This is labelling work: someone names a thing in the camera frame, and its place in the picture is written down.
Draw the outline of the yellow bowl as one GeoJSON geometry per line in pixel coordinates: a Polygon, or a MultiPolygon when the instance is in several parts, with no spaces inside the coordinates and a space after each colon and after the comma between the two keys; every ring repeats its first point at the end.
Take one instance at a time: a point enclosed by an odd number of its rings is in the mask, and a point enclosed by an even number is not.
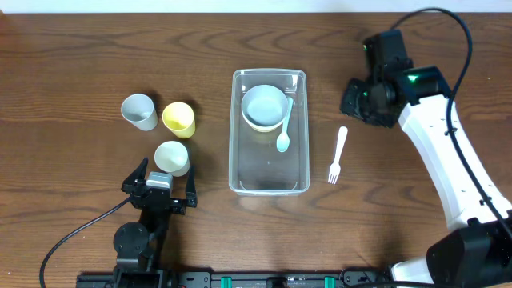
{"type": "Polygon", "coordinates": [[[276,124],[270,125],[270,126],[260,126],[258,124],[253,123],[248,118],[245,118],[245,122],[257,132],[267,133],[271,132],[273,130],[276,130],[278,127],[280,127],[281,124],[283,124],[284,120],[282,119],[280,122],[277,122],[276,124]]]}

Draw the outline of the grey bowl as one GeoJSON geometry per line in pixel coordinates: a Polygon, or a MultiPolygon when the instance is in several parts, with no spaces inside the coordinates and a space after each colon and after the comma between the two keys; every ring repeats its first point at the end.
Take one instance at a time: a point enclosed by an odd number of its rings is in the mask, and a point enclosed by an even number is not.
{"type": "Polygon", "coordinates": [[[242,116],[260,126],[270,126],[284,120],[287,96],[277,87],[259,85],[249,89],[242,98],[242,116]]]}

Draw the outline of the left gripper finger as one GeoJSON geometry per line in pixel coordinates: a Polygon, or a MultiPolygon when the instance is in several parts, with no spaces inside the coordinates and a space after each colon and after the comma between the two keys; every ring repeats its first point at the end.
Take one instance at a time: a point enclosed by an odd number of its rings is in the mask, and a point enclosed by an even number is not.
{"type": "Polygon", "coordinates": [[[189,170],[188,179],[186,182],[185,194],[186,194],[186,206],[187,207],[196,207],[198,204],[198,196],[195,188],[194,181],[194,167],[192,166],[189,170]]]}
{"type": "Polygon", "coordinates": [[[146,183],[148,157],[144,157],[139,166],[122,182],[121,190],[126,194],[136,194],[146,183]]]}

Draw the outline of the light blue plastic spoon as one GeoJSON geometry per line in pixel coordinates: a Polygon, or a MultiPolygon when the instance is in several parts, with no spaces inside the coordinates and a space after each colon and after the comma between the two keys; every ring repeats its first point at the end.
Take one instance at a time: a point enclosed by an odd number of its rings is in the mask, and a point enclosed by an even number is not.
{"type": "Polygon", "coordinates": [[[276,147],[280,153],[286,152],[290,145],[290,138],[289,138],[287,130],[288,130],[289,122],[290,122],[291,112],[292,112],[293,105],[294,105],[294,100],[292,98],[288,98],[287,101],[288,101],[288,107],[287,107],[286,116],[285,116],[283,124],[282,124],[282,132],[280,133],[280,135],[278,136],[277,141],[276,141],[276,147]]]}

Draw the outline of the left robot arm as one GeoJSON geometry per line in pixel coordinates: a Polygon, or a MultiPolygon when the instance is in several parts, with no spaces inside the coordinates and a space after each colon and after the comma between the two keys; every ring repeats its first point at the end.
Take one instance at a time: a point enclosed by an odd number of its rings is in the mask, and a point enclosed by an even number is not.
{"type": "Polygon", "coordinates": [[[158,268],[163,243],[173,214],[184,215],[195,208],[198,196],[194,168],[189,168],[185,197],[173,198],[172,176],[151,172],[146,175],[148,159],[122,182],[121,190],[129,202],[141,211],[138,221],[122,225],[115,233],[113,245],[117,252],[113,287],[163,288],[172,285],[173,276],[158,268]]]}

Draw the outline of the white plastic fork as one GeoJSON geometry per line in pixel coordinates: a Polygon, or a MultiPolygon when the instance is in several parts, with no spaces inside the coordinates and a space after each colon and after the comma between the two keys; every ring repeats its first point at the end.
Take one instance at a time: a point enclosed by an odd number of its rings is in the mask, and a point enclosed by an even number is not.
{"type": "Polygon", "coordinates": [[[338,177],[341,173],[341,166],[340,166],[340,159],[342,155],[342,151],[346,142],[346,137],[348,135],[348,128],[345,126],[341,126],[338,129],[338,136],[337,136],[337,142],[334,152],[334,160],[330,165],[329,168],[329,175],[328,175],[328,183],[329,184],[335,184],[338,180],[338,177]]]}

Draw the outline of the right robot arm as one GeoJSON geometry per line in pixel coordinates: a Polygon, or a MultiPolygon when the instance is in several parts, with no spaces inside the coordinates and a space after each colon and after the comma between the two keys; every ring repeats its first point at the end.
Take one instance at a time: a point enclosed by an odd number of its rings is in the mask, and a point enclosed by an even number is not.
{"type": "Polygon", "coordinates": [[[400,125],[425,163],[449,230],[426,256],[392,265],[392,279],[458,287],[510,282],[511,240],[457,155],[448,135],[449,124],[470,168],[506,224],[511,223],[511,204],[493,184],[455,107],[448,103],[450,88],[440,70],[436,66],[414,67],[398,30],[367,38],[363,48],[370,74],[364,81],[349,81],[340,110],[366,124],[400,125]]]}

